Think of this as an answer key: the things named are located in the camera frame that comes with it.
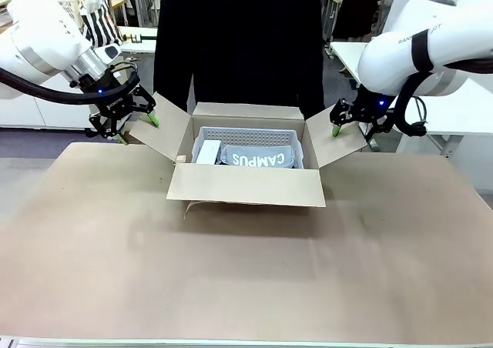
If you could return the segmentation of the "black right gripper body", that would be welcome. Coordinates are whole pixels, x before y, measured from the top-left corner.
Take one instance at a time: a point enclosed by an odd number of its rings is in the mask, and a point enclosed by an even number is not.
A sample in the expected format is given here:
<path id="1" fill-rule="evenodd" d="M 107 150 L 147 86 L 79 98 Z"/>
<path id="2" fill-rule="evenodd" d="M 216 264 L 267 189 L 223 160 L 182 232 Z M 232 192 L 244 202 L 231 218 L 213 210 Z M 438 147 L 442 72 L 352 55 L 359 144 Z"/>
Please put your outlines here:
<path id="1" fill-rule="evenodd" d="M 389 133 L 391 131 L 394 125 L 393 109 L 391 108 L 391 104 L 394 101 L 393 96 L 371 95 L 364 97 L 357 95 L 352 101 L 346 100 L 349 104 L 346 124 L 351 122 L 363 122 L 366 124 L 377 122 L 381 126 L 379 133 Z"/>

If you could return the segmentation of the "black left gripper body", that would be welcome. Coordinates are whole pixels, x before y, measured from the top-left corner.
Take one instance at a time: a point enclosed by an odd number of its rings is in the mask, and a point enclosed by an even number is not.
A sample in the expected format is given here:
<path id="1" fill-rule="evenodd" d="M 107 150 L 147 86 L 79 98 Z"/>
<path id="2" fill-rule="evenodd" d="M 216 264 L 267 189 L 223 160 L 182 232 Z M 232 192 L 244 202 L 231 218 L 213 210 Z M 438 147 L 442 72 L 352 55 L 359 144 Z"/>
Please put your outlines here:
<path id="1" fill-rule="evenodd" d="M 106 69 L 99 75 L 82 76 L 82 92 L 90 96 L 90 124 L 117 124 L 135 112 L 136 70 L 131 69 L 124 82 L 120 82 L 118 72 L 125 73 L 126 69 Z"/>

